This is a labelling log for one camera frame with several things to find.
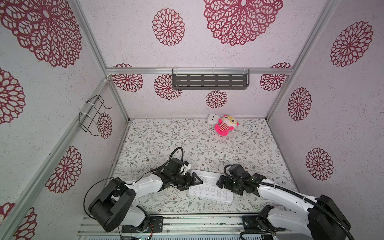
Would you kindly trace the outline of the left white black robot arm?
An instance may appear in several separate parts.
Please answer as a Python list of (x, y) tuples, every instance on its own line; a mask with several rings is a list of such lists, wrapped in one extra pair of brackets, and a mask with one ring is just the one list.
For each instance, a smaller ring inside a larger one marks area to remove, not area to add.
[(112, 178), (89, 205), (89, 213), (106, 233), (119, 226), (131, 226), (144, 232), (150, 228), (150, 214), (136, 204), (137, 199), (169, 187), (182, 192), (203, 184), (203, 180), (191, 173), (189, 167), (188, 162), (171, 158), (136, 182), (126, 183), (120, 178)]

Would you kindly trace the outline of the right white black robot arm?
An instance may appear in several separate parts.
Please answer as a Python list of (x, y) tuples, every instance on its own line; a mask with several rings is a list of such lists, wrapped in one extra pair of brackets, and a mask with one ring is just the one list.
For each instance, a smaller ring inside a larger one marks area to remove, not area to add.
[(217, 181), (220, 189), (226, 189), (236, 195), (253, 194), (274, 201), (286, 207), (281, 210), (266, 205), (257, 215), (244, 217), (246, 235), (272, 235), (278, 232), (293, 231), (311, 237), (314, 240), (352, 240), (351, 224), (329, 197), (313, 197), (282, 187), (260, 174), (250, 175), (241, 165), (224, 167), (224, 174)]

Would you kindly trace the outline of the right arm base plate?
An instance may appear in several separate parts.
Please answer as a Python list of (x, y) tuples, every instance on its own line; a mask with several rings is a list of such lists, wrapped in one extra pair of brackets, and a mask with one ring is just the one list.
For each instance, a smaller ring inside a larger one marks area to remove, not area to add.
[(242, 216), (244, 230), (246, 232), (261, 232), (261, 233), (274, 233), (285, 231), (284, 228), (277, 228), (264, 217), (258, 215), (245, 215)]

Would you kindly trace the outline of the white keyboard back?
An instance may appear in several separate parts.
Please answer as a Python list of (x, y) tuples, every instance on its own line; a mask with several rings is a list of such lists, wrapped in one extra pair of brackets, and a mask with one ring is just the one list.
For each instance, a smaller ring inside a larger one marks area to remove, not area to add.
[(201, 199), (209, 199), (217, 202), (232, 203), (234, 194), (224, 188), (220, 189), (217, 182), (222, 174), (200, 170), (192, 170), (203, 183), (197, 186), (189, 187), (189, 195)]

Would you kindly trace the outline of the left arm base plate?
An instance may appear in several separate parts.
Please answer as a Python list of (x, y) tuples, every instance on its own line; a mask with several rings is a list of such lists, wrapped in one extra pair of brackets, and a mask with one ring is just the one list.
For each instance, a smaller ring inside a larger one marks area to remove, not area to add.
[(149, 218), (146, 218), (138, 227), (123, 225), (122, 233), (162, 233), (163, 225), (163, 216), (150, 216)]

